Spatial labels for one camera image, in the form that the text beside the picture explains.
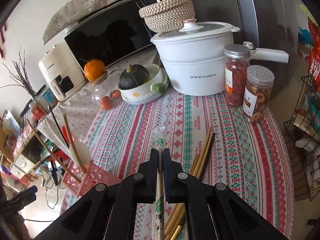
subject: stacked plates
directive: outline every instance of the stacked plates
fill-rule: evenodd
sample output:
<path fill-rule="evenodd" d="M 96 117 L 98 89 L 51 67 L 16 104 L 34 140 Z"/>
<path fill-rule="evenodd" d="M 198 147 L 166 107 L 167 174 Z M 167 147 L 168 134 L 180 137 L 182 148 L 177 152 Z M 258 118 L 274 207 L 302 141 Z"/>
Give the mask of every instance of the stacked plates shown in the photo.
<path fill-rule="evenodd" d="M 164 76 L 163 83 L 168 87 L 168 84 L 169 84 L 168 75 L 167 75 L 166 71 L 163 68 L 160 68 L 160 70 L 162 71 L 163 76 Z M 157 98 L 159 98 L 160 96 L 162 96 L 162 95 L 153 91 L 150 94 L 148 94 L 147 96 L 144 96 L 144 97 L 141 97 L 141 98 L 137 98 L 137 99 L 129 99 L 129 98 L 124 98 L 123 97 L 123 101 L 125 101 L 125 102 L 127 102 L 127 103 L 129 103 L 131 105 L 138 106 L 138 105 L 144 105 L 144 104 L 150 103 L 153 100 L 156 100 Z"/>

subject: green pumpkin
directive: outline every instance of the green pumpkin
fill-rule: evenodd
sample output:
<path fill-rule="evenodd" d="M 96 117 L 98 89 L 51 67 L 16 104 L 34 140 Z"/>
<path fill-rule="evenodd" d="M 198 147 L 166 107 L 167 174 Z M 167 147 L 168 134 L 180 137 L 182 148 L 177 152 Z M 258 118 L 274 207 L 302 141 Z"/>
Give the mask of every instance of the green pumpkin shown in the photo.
<path fill-rule="evenodd" d="M 121 73 L 119 81 L 119 89 L 126 90 L 141 86 L 149 81 L 150 75 L 148 70 L 141 65 L 129 65 L 126 70 Z"/>

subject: wire rack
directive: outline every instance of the wire rack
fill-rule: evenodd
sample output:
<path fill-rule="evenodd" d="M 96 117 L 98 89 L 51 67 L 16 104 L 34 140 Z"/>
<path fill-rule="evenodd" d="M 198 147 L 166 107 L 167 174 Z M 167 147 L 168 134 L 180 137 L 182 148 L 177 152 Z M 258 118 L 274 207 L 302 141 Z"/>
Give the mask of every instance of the wire rack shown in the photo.
<path fill-rule="evenodd" d="M 301 77 L 297 105 L 291 119 L 284 122 L 295 200 L 310 201 L 320 191 L 320 87 L 313 78 L 319 69 L 311 69 L 310 75 Z"/>

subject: small orange pumpkin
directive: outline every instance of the small orange pumpkin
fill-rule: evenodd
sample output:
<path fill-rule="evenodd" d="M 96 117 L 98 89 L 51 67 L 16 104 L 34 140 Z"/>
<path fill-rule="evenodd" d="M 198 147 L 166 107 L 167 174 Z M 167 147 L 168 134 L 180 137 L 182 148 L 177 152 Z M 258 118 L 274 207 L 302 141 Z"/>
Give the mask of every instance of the small orange pumpkin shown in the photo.
<path fill-rule="evenodd" d="M 100 106 L 103 110 L 108 111 L 112 108 L 111 99 L 108 96 L 101 98 Z"/>
<path fill-rule="evenodd" d="M 105 65 L 102 60 L 93 59 L 84 66 L 84 75 L 90 81 L 96 80 L 104 72 Z"/>

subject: pink plastic basket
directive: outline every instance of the pink plastic basket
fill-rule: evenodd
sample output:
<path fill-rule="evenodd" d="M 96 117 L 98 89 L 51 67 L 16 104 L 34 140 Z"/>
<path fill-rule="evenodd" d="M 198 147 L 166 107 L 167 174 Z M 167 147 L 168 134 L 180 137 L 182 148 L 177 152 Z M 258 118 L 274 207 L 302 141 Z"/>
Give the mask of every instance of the pink plastic basket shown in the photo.
<path fill-rule="evenodd" d="M 73 161 L 69 163 L 69 170 L 81 179 L 81 184 L 77 182 L 67 172 L 64 174 L 62 182 L 63 184 L 75 195 L 76 197 L 82 197 L 96 184 L 104 183 L 107 186 L 114 185 L 121 182 L 121 179 L 112 175 L 110 172 L 104 171 L 93 163 L 93 160 L 85 167 L 87 172 L 83 174 L 79 166 Z"/>

